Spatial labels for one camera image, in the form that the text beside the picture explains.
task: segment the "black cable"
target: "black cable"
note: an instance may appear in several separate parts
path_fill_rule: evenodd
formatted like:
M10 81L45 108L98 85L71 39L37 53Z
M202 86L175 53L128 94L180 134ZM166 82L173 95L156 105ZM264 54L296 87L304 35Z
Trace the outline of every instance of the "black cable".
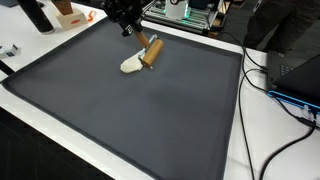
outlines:
M243 120L243 114L242 114L242 107L241 107L241 88L242 88L242 84L243 81L246 79L245 77L247 76L247 74L251 71L260 71L265 73L263 70L261 69L250 69L248 71L246 71L244 73L244 76L241 79L240 82L240 87L239 87L239 92L238 92L238 104L239 104L239 111L240 111L240 120L241 120L241 126L242 126L242 132L243 132L243 137L244 137L244 141L245 141L245 145L246 145L246 149L247 149L247 154L248 154L248 159L249 159L249 163L250 163L250 171L251 171L251 176L252 176L252 180L255 180L254 177L254 170L253 170L253 165L252 165L252 160L251 160L251 155L250 155L250 149L249 149L249 145L248 145L248 140L247 140L247 134L246 134L246 130L244 127L244 120Z
M237 38L235 38L231 33L225 32L225 31L224 31L223 33L224 33L224 34L228 34L229 36L231 36L232 39L234 39L234 40L238 43L238 45L241 46L242 49L244 49L244 54L246 54L246 55L248 56L248 58L250 59L250 61L251 61L253 64L255 64L256 66L258 66L258 67L261 68L261 69L268 70L267 67L261 66L261 65L259 65L257 62L255 62L255 61L251 58L251 56L248 54L246 48L245 48L245 47L241 44L241 42L240 42Z
M250 163L250 170L251 170L251 175L252 175L252 179L255 180L255 177L254 177L254 171L253 171L253 165L252 165L252 160L251 160L251 156L250 156L250 150L249 150L249 146L248 146L248 142L247 142L247 138L246 138L246 132L245 132L245 127L244 127L244 121L243 121L243 114L242 114L242 108L241 108L241 87L242 87L242 84L243 84L243 81L244 79L246 79L249 84L251 86L253 86L254 88L256 89L259 89L260 91L262 92L265 92L265 93L268 93L266 90L258 87L258 86L255 86L251 81L250 79L248 78L247 74L251 71L260 71L262 73L267 73L267 69L266 67L264 66L260 66L258 65L255 61L253 61L253 59L249 56L248 52L246 51L246 48L244 46L241 45L240 41L237 40L232 34L228 33L228 32L224 32L225 34L228 34L230 35L243 49L243 57L242 57L242 71L244 72L244 76L242 77L241 79L241 83L240 83L240 87L239 87L239 111L240 111L240 119L241 119L241 124L242 124L242 129L243 129L243 135L244 135L244 138L245 138L245 144L246 144L246 148L247 148L247 153L248 153L248 159L249 159L249 163ZM248 71L245 71L244 69L244 61L245 61L245 56L248 56L249 59L255 64L257 65L258 67L260 67L261 69L250 69ZM298 138L290 143L287 143L286 145L284 145L283 147L281 147L280 149L276 150L274 153L272 153L269 158L265 161L265 163L263 164L262 166L262 171L260 173L260 176L259 176L259 180L263 180L263 176L264 176L264 173L269 165L269 163L272 161L272 159L277 156L279 153L281 153L282 151L284 151L285 149L287 149L288 147L308 138L309 136L312 135L312 133L314 132L315 129L319 129L320 130L320 127L317 126L316 122L311 122L309 120L306 120L305 118L302 118L302 117L297 117L295 115L293 115L284 105L283 103L276 99L280 105L283 107L283 109L289 114L291 115L292 117L294 117L296 120L298 120L299 122L301 122L302 124L306 125L306 126L309 126L311 127L310 130L308 131L308 133L306 135L304 135L303 137L301 138Z
M306 135L302 136L301 138L298 138L284 146L282 146L280 149L276 150L275 152L273 152L269 158L265 161L265 163L263 164L262 166L262 170L261 170L261 173L260 173L260 177L259 177L259 180L263 180L263 176L264 176L264 173L269 165L269 163L272 161L272 159L274 157L276 157L279 153L281 153L282 151L284 151L285 149L287 149L288 147L300 142L300 141L303 141L305 139L307 139L308 137L310 137L312 135L312 133L314 132L314 128L310 128L310 130L307 132Z
M210 23L210 15L211 15L211 12L212 10L210 9L209 12L208 12L208 16L207 16L207 23L208 23L208 26L210 27L211 26L211 23Z
M317 130L320 130L320 127L317 126L317 124L315 122L312 122L312 121L309 121L303 117L298 117L298 116L295 116L294 114L292 114L287 108L286 106L277 98L274 98L279 104L280 106L284 109L284 111L286 113L288 113L290 116L292 116L293 118L295 118L297 121L299 121L300 123L310 127L310 128L315 128Z

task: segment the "orange object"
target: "orange object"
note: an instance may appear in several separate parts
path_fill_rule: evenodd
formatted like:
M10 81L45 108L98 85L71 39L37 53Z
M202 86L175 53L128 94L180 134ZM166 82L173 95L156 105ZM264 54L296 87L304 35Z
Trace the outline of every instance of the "orange object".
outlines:
M58 12L56 18L65 31L88 24L86 15L77 8L73 8L73 13L68 15L62 15Z
M159 55L161 49L163 48L163 42L161 39L156 39L154 43L150 46L150 49L143 57L143 61L147 67L152 69L152 63Z
M134 34L144 48L149 46L149 39L143 34L143 32L134 31Z
M90 11L90 13L89 13L89 19L87 20L88 22L91 22L91 21L93 21L93 18L96 16L96 14L97 14L97 12L95 12L95 11Z
M72 6L70 0L52 0L52 3L60 11L62 15L72 14Z

